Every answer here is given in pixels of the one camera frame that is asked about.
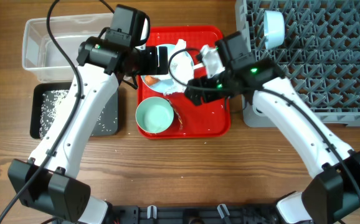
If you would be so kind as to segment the light blue bowl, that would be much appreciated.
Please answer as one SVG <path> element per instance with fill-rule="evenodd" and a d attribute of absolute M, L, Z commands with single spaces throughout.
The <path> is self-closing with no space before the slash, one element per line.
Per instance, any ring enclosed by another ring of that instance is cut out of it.
<path fill-rule="evenodd" d="M 267 50 L 278 47 L 285 40 L 285 21 L 283 14 L 278 11 L 265 11 L 263 18 L 265 48 Z"/>

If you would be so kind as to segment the pile of rice grains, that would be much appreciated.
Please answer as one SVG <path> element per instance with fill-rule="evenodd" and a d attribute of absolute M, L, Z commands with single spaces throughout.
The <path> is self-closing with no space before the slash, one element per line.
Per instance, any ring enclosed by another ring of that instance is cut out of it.
<path fill-rule="evenodd" d="M 68 92 L 68 90 L 50 90 L 41 94 L 40 109 L 37 109 L 36 105 L 32 107 L 32 111 L 36 112 L 35 118 L 31 121 L 32 138 L 44 138 L 56 117 L 57 106 L 65 99 Z M 118 115 L 118 93 L 115 93 L 102 109 L 91 136 L 116 134 L 119 129 Z"/>

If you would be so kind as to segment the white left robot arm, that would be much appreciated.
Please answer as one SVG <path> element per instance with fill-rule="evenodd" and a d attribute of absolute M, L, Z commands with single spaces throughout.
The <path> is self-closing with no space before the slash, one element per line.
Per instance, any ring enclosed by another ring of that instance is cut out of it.
<path fill-rule="evenodd" d="M 111 203 L 91 195 L 77 180 L 80 162 L 95 123 L 121 83 L 136 88 L 138 75 L 164 75 L 168 58 L 148 47 L 149 16 L 117 5 L 113 19 L 96 37 L 89 37 L 70 62 L 74 78 L 62 109 L 28 160 L 11 162 L 8 177 L 14 202 L 70 223 L 118 223 Z"/>

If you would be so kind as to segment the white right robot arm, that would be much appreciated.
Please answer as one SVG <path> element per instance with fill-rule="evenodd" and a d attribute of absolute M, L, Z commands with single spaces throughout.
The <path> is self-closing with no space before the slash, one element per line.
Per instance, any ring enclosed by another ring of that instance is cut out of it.
<path fill-rule="evenodd" d="M 280 66 L 257 60 L 240 32 L 198 50 L 206 76 L 189 80 L 186 97 L 196 106 L 243 95 L 267 116 L 297 151 L 312 180 L 280 199 L 285 223 L 336 223 L 360 209 L 360 151 L 337 137 L 306 106 Z"/>

